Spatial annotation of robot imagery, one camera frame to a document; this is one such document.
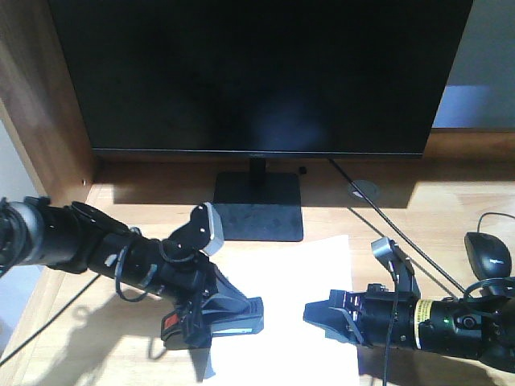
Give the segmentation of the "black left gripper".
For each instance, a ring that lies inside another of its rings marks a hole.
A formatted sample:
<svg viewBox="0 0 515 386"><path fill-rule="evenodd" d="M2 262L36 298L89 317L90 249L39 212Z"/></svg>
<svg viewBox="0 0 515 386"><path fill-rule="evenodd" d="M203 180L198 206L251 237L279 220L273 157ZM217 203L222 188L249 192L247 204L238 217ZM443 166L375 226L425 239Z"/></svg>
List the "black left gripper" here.
<svg viewBox="0 0 515 386"><path fill-rule="evenodd" d="M192 246L191 237L147 239L136 233L104 236L90 256L90 269L114 279L116 294L126 302L140 302L147 294L187 303L183 337L196 379L208 369L212 332L202 314L264 314L262 299L247 298ZM202 301L200 307L195 301Z"/></svg>

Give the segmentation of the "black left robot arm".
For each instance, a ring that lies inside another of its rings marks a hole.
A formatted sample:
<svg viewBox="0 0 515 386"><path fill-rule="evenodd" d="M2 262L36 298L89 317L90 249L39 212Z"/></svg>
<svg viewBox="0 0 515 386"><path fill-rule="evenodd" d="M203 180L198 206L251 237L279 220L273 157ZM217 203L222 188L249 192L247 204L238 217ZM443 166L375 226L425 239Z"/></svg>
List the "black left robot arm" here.
<svg viewBox="0 0 515 386"><path fill-rule="evenodd" d="M169 351L208 349L215 337L255 335L264 327L260 298L247 298L211 262L224 243L220 216L196 205L189 221L165 239L145 237L86 203L54 207L47 197L1 202L1 271L44 265L85 271L129 285L140 297L172 302L160 338Z"/></svg>

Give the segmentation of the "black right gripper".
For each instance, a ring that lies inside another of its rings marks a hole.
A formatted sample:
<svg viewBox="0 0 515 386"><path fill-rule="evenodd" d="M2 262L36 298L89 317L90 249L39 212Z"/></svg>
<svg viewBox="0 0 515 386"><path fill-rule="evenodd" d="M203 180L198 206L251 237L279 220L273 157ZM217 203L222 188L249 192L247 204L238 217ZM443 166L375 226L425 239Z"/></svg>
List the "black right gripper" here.
<svg viewBox="0 0 515 386"><path fill-rule="evenodd" d="M357 342L351 316L366 347L384 347L396 294L379 283L369 284L362 293L331 289L329 299L305 305L303 321L324 331L327 339L337 342ZM414 308L420 291L400 291L390 345L415 349Z"/></svg>

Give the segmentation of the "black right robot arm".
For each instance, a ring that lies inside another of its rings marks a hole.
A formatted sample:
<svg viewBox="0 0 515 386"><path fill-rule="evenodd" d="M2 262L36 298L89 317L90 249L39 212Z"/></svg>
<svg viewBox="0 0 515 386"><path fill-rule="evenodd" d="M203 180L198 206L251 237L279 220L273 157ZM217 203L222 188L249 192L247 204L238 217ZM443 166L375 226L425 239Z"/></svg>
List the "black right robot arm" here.
<svg viewBox="0 0 515 386"><path fill-rule="evenodd" d="M333 289L327 300L306 304L303 319L341 343L420 350L514 371L513 277L478 281L457 301L421 299L380 284L361 293Z"/></svg>

